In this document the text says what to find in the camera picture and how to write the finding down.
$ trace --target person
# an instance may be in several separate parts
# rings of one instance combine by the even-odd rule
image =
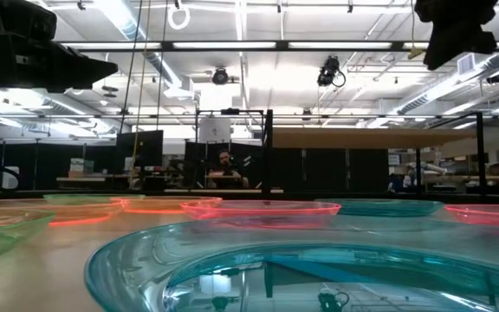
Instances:
[[[232,164],[230,161],[230,153],[227,150],[223,150],[218,154],[219,166],[210,172],[210,176],[220,175],[225,177],[232,177],[232,179],[228,178],[217,178],[217,179],[209,179],[207,182],[207,186],[210,188],[249,188],[250,181],[248,178],[244,177],[240,170],[238,170],[237,166]]]

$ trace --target transparent plastic dish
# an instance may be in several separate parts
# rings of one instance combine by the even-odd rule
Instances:
[[[52,211],[0,209],[0,254],[45,229]]]
[[[328,198],[317,201],[340,204],[339,214],[371,217],[425,217],[444,207],[443,203],[426,200]]]
[[[1,199],[0,208],[17,210],[51,211],[55,217],[50,226],[93,224],[108,220],[122,211],[122,203],[116,200],[107,204],[51,205],[45,199]]]
[[[124,212],[148,214],[185,213],[180,206],[188,202],[217,202],[222,199],[199,196],[158,196],[145,198],[123,198]]]
[[[499,226],[499,205],[446,205],[446,211],[466,224]]]
[[[109,204],[123,198],[144,198],[139,194],[50,194],[43,197],[52,205]]]
[[[332,203],[281,200],[192,201],[181,206],[196,220],[248,216],[335,215],[340,209],[340,205]]]
[[[90,257],[87,288],[113,312],[499,311],[499,228],[287,219],[321,227],[225,228],[212,219],[133,233]]]

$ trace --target teal plastic dish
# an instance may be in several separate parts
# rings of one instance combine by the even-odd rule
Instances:
[[[45,229],[52,211],[0,209],[0,254]]]
[[[427,200],[328,198],[320,202],[342,206],[339,214],[371,217],[426,217],[444,204]]]
[[[248,226],[210,219],[119,238],[88,259],[87,288],[113,312],[499,311],[499,228],[352,216],[231,220]],[[251,226],[289,220],[321,226]]]
[[[89,205],[110,204],[121,198],[142,199],[146,195],[138,194],[49,194],[43,195],[52,205]]]

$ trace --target green plastic dish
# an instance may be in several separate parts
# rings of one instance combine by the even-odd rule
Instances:
[[[110,204],[121,198],[139,198],[146,195],[139,194],[49,194],[43,195],[45,200],[52,205],[88,205]]]
[[[328,198],[316,201],[342,206],[338,214],[370,217],[426,217],[444,207],[428,200]]]
[[[52,211],[0,209],[0,254],[45,229]]]

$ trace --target ceiling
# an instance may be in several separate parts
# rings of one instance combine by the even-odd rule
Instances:
[[[82,1],[85,10],[79,10],[76,1],[39,0],[32,1],[59,17],[56,41],[101,42],[125,41],[126,38],[115,27],[109,14],[100,9],[101,3],[120,3],[129,7],[138,17],[141,6],[140,26],[148,39],[154,41],[410,41],[414,29],[416,41],[428,41],[431,24],[413,21],[409,0],[353,0],[353,13],[347,13],[347,3],[340,0],[281,0],[282,13],[277,12],[277,0],[184,0],[182,8],[190,11],[190,20],[182,29],[174,29],[165,14],[176,9],[174,1],[94,0]],[[236,7],[242,8],[237,18]],[[174,12],[175,23],[183,22],[183,12]],[[493,31],[499,41],[499,10],[496,18],[485,29]],[[158,70],[141,53],[88,53],[90,57],[115,62],[120,72],[94,84],[93,90],[70,90],[63,94],[47,94],[62,104],[85,112],[85,114],[117,114],[126,104],[136,114],[138,105],[142,114],[157,114],[160,107],[160,125],[185,125],[192,132],[190,118],[167,118],[167,114],[194,114],[197,96],[169,97],[168,89],[159,79]],[[317,86],[319,68],[329,55],[337,55],[347,83],[343,88]],[[422,55],[408,60],[405,52],[164,52],[162,59],[177,77],[190,77],[193,90],[203,94],[213,88],[211,74],[216,67],[225,67],[228,74],[236,77],[235,83],[222,90],[232,93],[232,106],[238,108],[268,109],[275,114],[301,114],[303,108],[311,108],[313,114],[390,114],[391,110],[404,103],[410,96],[436,86],[441,80],[457,71],[457,59],[448,62],[434,72],[429,72],[422,63]],[[128,75],[132,74],[128,85]],[[243,75],[243,87],[240,83]],[[484,79],[470,79],[455,88],[443,92],[434,101],[407,112],[408,114],[443,114],[480,97],[489,99],[474,107],[459,111],[499,107],[499,84],[489,85]],[[119,89],[116,98],[106,98],[103,86]],[[118,127],[120,118],[106,121]],[[127,119],[126,125],[139,122],[146,130],[155,127],[156,119]],[[301,118],[279,119],[275,124],[302,124]],[[312,120],[322,125],[324,120]],[[406,120],[385,122],[377,127],[424,127],[428,120]],[[368,127],[369,120],[334,119],[323,125],[361,125]]]

